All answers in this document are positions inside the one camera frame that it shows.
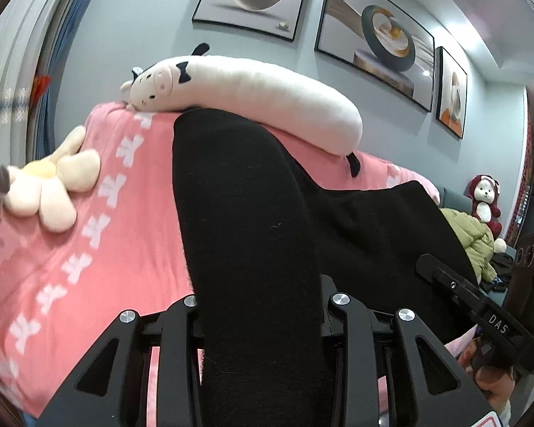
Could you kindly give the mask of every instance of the light blue wall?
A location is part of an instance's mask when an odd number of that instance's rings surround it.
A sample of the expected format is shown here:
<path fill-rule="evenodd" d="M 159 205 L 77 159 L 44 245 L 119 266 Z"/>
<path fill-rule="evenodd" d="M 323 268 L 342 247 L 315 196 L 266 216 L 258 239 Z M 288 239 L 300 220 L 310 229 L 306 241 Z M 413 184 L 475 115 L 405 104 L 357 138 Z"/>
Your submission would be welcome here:
<path fill-rule="evenodd" d="M 192 25 L 198 0 L 92 0 L 70 49 L 56 108 L 56 140 L 82 123 L 100 102 L 119 99 L 118 88 L 129 79 L 133 66 L 147 67 L 161 59 L 189 54 L 200 42 L 212 54 L 249 57 L 274 62 L 317 78 L 348 96 L 359 108 L 364 133 L 359 148 L 380 158 L 413 169 L 436 184 L 463 192 L 468 181 L 486 171 L 482 163 L 491 156 L 490 169 L 501 181 L 516 180 L 522 146 L 523 115 L 517 107 L 502 107 L 502 116 L 487 117 L 485 96 L 498 104 L 522 97 L 517 86 L 486 86 L 454 38 L 415 0 L 392 0 L 422 24 L 444 45 L 468 73 L 465 137 L 459 141 L 430 114 L 390 88 L 354 68 L 314 52 L 323 0 L 305 0 L 294 43 L 216 25 Z M 487 123 L 499 139 L 487 139 Z M 506 154 L 503 164 L 499 155 Z M 503 220 L 510 210 L 514 188 L 506 185 Z"/>

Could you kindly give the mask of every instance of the red and white plush toy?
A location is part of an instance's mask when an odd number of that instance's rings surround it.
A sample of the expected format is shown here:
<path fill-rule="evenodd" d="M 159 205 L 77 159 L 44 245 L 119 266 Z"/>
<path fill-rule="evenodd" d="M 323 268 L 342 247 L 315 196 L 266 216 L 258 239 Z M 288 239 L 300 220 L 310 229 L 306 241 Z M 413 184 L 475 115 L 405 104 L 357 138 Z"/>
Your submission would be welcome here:
<path fill-rule="evenodd" d="M 498 221 L 501 211 L 497 207 L 500 193 L 498 181 L 489 175 L 477 175 L 468 187 L 468 196 L 473 199 L 471 215 L 486 223 L 495 241 L 502 231 L 502 225 Z"/>

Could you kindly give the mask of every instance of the ceiling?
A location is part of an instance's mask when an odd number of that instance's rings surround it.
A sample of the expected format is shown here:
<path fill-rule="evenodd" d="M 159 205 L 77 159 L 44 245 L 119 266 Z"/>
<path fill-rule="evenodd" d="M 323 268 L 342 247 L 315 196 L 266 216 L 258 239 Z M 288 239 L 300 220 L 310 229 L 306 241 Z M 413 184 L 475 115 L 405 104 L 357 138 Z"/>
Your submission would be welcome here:
<path fill-rule="evenodd" d="M 455 37 L 489 81 L 534 83 L 534 3 L 417 0 Z"/>

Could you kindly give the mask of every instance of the black pants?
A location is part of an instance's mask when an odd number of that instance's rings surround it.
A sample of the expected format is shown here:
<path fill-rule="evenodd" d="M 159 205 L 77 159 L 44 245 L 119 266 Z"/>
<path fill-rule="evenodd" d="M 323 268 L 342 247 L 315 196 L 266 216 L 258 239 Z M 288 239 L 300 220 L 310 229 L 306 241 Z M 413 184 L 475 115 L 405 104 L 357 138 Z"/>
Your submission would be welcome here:
<path fill-rule="evenodd" d="M 211 109 L 175 123 L 172 172 L 205 335 L 208 426 L 330 425 L 321 273 L 371 309 L 413 307 L 442 340 L 470 326 L 414 274 L 430 252 L 475 280 L 419 183 L 325 191 L 270 132 Z"/>

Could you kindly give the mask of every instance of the white sticker with red border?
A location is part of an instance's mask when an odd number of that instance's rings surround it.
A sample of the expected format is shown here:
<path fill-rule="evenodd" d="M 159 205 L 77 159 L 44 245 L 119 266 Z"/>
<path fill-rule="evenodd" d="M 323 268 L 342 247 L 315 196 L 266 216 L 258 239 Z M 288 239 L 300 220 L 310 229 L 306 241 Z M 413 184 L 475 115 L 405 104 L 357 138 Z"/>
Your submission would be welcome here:
<path fill-rule="evenodd" d="M 471 427 L 502 427 L 501 421 L 495 412 L 487 414 Z"/>

